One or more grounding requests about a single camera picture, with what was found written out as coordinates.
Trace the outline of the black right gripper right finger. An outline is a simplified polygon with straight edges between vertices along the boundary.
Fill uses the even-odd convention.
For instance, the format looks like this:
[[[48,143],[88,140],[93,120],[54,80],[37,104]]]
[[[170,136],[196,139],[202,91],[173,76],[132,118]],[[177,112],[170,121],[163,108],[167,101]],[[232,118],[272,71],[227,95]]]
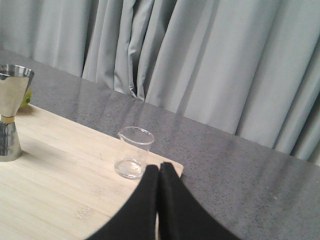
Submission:
[[[157,210],[161,240],[238,240],[197,202],[173,165],[160,165]]]

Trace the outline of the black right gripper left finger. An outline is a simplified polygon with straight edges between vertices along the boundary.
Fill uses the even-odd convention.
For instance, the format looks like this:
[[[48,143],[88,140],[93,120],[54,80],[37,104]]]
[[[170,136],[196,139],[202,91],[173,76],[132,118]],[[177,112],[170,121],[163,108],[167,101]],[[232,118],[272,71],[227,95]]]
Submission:
[[[148,165],[120,210],[89,240],[153,240],[157,214],[159,168]]]

